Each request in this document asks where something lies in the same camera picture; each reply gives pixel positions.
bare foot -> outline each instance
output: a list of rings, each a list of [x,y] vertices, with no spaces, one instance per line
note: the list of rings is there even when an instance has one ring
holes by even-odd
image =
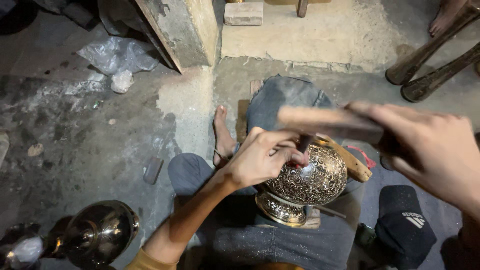
[[[447,28],[467,1],[468,0],[442,0],[440,11],[430,26],[430,35],[433,37]]]
[[[230,131],[228,131],[227,125],[225,124],[226,118],[227,108],[218,106],[213,120],[216,135],[216,151],[213,156],[213,164],[217,168],[221,168],[228,163],[228,160],[226,159],[233,156],[233,151],[237,146],[237,142],[232,138]]]

black cap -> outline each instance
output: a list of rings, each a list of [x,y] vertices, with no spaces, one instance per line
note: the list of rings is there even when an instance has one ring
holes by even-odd
[[[407,185],[386,186],[380,192],[379,206],[375,233],[391,249],[391,264],[399,270],[417,269],[437,242],[417,192]]]

brick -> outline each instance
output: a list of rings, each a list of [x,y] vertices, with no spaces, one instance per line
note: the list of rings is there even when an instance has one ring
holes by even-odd
[[[229,3],[225,6],[226,25],[262,25],[263,3]]]

engraved brass vase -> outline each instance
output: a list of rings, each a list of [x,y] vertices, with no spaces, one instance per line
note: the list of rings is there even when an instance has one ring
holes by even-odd
[[[305,224],[305,206],[333,201],[347,184],[347,166],[336,150],[312,143],[308,152],[307,167],[283,165],[280,175],[261,184],[255,197],[257,206],[268,217],[290,227]]]

small stone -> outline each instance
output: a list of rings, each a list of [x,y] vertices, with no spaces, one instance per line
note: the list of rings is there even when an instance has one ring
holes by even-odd
[[[43,144],[32,145],[28,149],[28,156],[29,157],[36,157],[36,156],[40,155],[42,152],[43,152]]]
[[[225,6],[226,25],[262,25],[263,21],[263,3],[229,3]]]

